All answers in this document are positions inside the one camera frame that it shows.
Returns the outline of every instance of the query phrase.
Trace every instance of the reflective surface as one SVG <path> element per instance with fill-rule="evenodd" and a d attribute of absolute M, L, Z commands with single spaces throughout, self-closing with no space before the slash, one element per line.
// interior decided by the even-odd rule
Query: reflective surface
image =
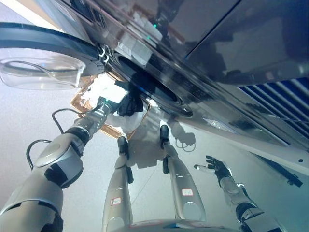
<path fill-rule="evenodd" d="M 235 133 L 308 149 L 307 1 L 56 2 L 93 44 L 114 50 L 115 72 L 178 120 L 190 117 L 196 127 L 215 120 Z M 119 56 L 145 69 L 161 92 L 134 81 Z M 271 87 L 273 95 L 259 86 L 285 80 L 294 84 Z M 248 88 L 257 88 L 257 97 Z"/>
<path fill-rule="evenodd" d="M 85 64 L 73 57 L 40 49 L 0 49 L 0 78 L 25 89 L 69 89 L 79 84 Z"/>

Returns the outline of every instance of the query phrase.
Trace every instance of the cable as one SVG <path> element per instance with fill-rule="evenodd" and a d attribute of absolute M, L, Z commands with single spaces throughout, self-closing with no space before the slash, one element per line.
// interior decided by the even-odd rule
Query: cable
<path fill-rule="evenodd" d="M 193 144 L 193 145 L 194 145 L 194 148 L 193 148 L 191 151 L 190 151 L 190 150 L 186 150 L 185 148 L 187 148 L 189 145 L 186 144 L 186 143 L 182 143 L 181 146 L 178 146 L 178 145 L 177 145 L 177 141 L 178 141 L 178 139 L 175 140 L 175 145 L 176 145 L 176 147 L 181 148 L 181 149 L 184 150 L 185 152 L 193 152 L 193 151 L 195 150 L 195 148 L 196 148 L 196 145 L 195 145 L 195 143 L 194 143 L 194 144 Z"/>
<path fill-rule="evenodd" d="M 33 169 L 33 163 L 32 163 L 31 157 L 30 157 L 30 150 L 33 147 L 33 145 L 35 145 L 37 143 L 50 143 L 50 142 L 51 142 L 50 140 L 38 139 L 38 140 L 33 141 L 31 144 L 29 144 L 29 146 L 28 146 L 28 148 L 26 150 L 26 157 L 27 157 L 27 161 L 29 163 L 29 166 L 30 166 L 31 170 Z"/>
<path fill-rule="evenodd" d="M 63 132 L 63 129 L 62 129 L 60 123 L 58 122 L 58 120 L 57 120 L 56 117 L 55 117 L 55 114 L 56 114 L 56 113 L 58 113 L 58 112 L 60 112 L 60 111 L 72 111 L 72 112 L 74 112 L 74 113 L 76 113 L 76 114 L 78 114 L 78 115 L 84 115 L 84 114 L 87 114 L 87 113 L 89 113 L 89 112 L 96 111 L 96 110 L 97 110 L 98 108 L 100 108 L 101 106 L 102 106 L 102 104 L 98 104 L 95 108 L 93 108 L 92 110 L 88 110 L 88 111 L 86 111 L 86 112 L 78 112 L 78 111 L 73 110 L 73 109 L 70 109 L 70 108 L 62 108 L 62 109 L 58 109 L 58 110 L 54 111 L 54 112 L 52 113 L 52 118 L 53 118 L 53 121 L 56 123 L 58 129 L 60 130 L 60 133 L 63 134 L 63 133 L 64 133 L 64 132 Z"/>
<path fill-rule="evenodd" d="M 98 108 L 100 108 L 100 107 L 102 106 L 102 104 L 103 104 L 103 102 L 100 103 L 100 104 L 98 104 L 98 105 L 97 105 L 95 108 L 93 108 L 92 110 L 88 110 L 88 111 L 82 112 L 82 113 L 80 113 L 80 112 L 78 112 L 78 111 L 76 111 L 76 110 L 70 109 L 70 108 L 58 109 L 58 110 L 56 110 L 56 111 L 54 111 L 54 112 L 52 113 L 52 118 L 53 118 L 54 122 L 56 123 L 57 127 L 59 128 L 61 134 L 63 134 L 63 133 L 64 133 L 64 132 L 63 132 L 63 129 L 62 129 L 61 125 L 59 124 L 58 120 L 57 120 L 56 117 L 55 117 L 55 114 L 56 114 L 56 113 L 58 113 L 58 112 L 60 112 L 60 111 L 72 111 L 72 112 L 74 112 L 74 113 L 76 113 L 76 114 L 78 114 L 78 115 L 84 115 L 84 114 L 87 114 L 87 113 L 89 113 L 89 112 L 92 112 L 92 111 L 97 110 Z M 37 144 L 37 143 L 50 143 L 50 142 L 51 142 L 50 140 L 38 139 L 38 140 L 33 141 L 31 144 L 29 144 L 29 146 L 28 146 L 28 148 L 27 148 L 27 150 L 26 150 L 26 157 L 27 157 L 27 161 L 28 161 L 28 163 L 29 163 L 29 166 L 30 166 L 30 169 L 31 169 L 31 170 L 33 169 L 33 163 L 32 163 L 31 157 L 30 157 L 30 150 L 31 150 L 31 148 L 32 148 L 35 144 Z"/>
<path fill-rule="evenodd" d="M 187 146 L 189 146 L 189 145 L 187 145 L 187 146 L 184 147 L 184 146 L 183 146 L 183 143 L 182 143 L 181 146 L 178 146 L 178 145 L 177 145 L 177 141 L 178 141 L 178 139 L 175 140 L 175 145 L 176 145 L 176 147 L 178 147 L 178 148 L 184 149 L 184 148 L 186 148 Z"/>

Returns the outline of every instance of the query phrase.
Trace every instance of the white label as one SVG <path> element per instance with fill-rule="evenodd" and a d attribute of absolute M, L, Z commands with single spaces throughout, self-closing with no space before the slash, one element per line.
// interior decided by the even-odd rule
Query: white label
<path fill-rule="evenodd" d="M 116 205 L 121 203 L 121 198 L 117 197 L 111 200 L 111 205 Z"/>
<path fill-rule="evenodd" d="M 192 189 L 189 188 L 182 189 L 182 193 L 183 196 L 193 196 L 193 191 Z"/>

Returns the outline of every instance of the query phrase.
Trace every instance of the gray floor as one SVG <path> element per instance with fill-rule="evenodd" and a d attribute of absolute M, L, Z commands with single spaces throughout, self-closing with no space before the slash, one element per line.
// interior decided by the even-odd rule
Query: gray floor
<path fill-rule="evenodd" d="M 0 21 L 25 22 L 0 3 Z M 25 150 L 33 140 L 53 139 L 59 131 L 51 119 L 51 113 L 69 107 L 77 90 L 30 91 L 9 88 L 0 82 L 0 208 L 12 191 L 30 174 Z M 64 128 L 72 124 L 76 116 L 71 112 L 58 115 Z M 154 124 L 153 131 L 159 128 Z M 196 171 L 196 163 L 205 164 L 205 155 L 223 159 L 233 171 L 234 178 L 245 184 L 248 194 L 256 203 L 274 215 L 291 232 L 304 232 L 309 228 L 309 179 L 297 174 L 304 182 L 301 188 L 289 186 L 286 179 L 262 163 L 250 153 L 229 144 L 222 144 L 211 135 L 182 125 L 196 138 L 196 149 L 188 153 L 176 148 L 180 158 L 191 172 L 205 205 L 207 222 L 212 225 L 239 226 L 234 212 L 225 203 L 216 177 Z M 171 144 L 175 139 L 170 137 Z M 162 162 L 143 152 L 143 143 L 133 155 L 139 161 L 132 162 L 134 183 L 129 186 L 133 220 L 174 218 L 169 175 L 162 173 Z M 33 159 L 43 145 L 34 147 Z M 62 217 L 65 232 L 99 232 L 103 204 L 114 162 L 118 156 L 116 140 L 97 133 L 84 151 L 84 172 L 68 189 L 64 190 Z"/>

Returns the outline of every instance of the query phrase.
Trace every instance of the black cable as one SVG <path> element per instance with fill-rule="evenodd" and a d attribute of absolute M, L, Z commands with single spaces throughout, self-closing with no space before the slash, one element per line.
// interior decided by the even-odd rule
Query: black cable
<path fill-rule="evenodd" d="M 27 161 L 29 163 L 31 170 L 33 169 L 33 163 L 32 163 L 31 157 L 30 157 L 30 150 L 33 147 L 33 145 L 35 145 L 37 143 L 50 143 L 50 142 L 51 142 L 50 140 L 38 139 L 38 140 L 33 141 L 31 144 L 29 144 L 27 151 L 26 151 L 26 157 L 27 157 Z"/>
<path fill-rule="evenodd" d="M 187 146 L 183 147 L 183 150 L 184 150 L 185 152 L 193 152 L 193 151 L 195 150 L 195 148 L 196 148 L 196 145 L 194 144 L 194 148 L 193 148 L 191 151 L 186 150 L 186 149 L 185 149 L 186 147 L 187 147 Z"/>
<path fill-rule="evenodd" d="M 84 115 L 84 114 L 87 114 L 87 113 L 89 113 L 89 112 L 92 112 L 92 111 L 97 110 L 97 109 L 100 108 L 101 106 L 102 106 L 102 104 L 98 104 L 95 108 L 93 108 L 92 110 L 88 110 L 88 111 L 86 111 L 86 112 L 78 112 L 78 111 L 73 110 L 73 109 L 70 109 L 70 108 L 62 108 L 62 109 L 58 109 L 58 110 L 54 111 L 54 112 L 52 113 L 52 118 L 53 118 L 53 121 L 56 123 L 58 129 L 60 130 L 60 133 L 63 134 L 64 131 L 63 131 L 63 129 L 62 129 L 60 123 L 58 122 L 58 120 L 57 120 L 56 117 L 55 117 L 55 114 L 56 114 L 56 113 L 58 113 L 58 112 L 60 112 L 60 111 L 72 111 L 72 112 L 74 112 L 74 113 L 76 113 L 76 114 L 78 114 L 78 115 Z"/>

